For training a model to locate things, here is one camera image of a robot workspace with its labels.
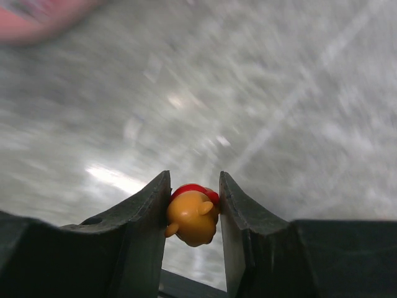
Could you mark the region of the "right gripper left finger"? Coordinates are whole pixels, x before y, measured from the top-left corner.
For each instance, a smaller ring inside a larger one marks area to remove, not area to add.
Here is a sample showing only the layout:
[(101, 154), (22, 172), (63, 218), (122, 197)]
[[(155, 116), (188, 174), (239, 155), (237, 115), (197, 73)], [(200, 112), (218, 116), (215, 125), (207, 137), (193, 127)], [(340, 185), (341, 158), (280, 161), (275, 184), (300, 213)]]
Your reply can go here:
[(2, 297), (156, 297), (170, 199), (163, 171), (78, 225), (1, 213)]

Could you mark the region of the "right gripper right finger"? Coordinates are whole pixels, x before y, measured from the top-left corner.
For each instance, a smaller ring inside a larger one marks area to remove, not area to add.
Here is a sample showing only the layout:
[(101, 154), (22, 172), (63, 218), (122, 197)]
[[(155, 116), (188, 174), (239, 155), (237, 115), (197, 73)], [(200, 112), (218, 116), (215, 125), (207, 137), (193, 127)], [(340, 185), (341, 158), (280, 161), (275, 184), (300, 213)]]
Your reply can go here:
[(396, 222), (287, 222), (219, 180), (230, 297), (395, 297)]

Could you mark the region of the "orange bear toy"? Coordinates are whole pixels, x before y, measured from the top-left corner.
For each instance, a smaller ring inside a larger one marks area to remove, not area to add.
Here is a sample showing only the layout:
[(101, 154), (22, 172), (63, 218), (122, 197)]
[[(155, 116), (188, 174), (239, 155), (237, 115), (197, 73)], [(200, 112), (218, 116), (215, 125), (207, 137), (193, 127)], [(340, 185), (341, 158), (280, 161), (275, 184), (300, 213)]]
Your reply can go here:
[(173, 235), (191, 247), (212, 242), (220, 215), (220, 197), (214, 190), (190, 183), (177, 188), (166, 211), (165, 237)]

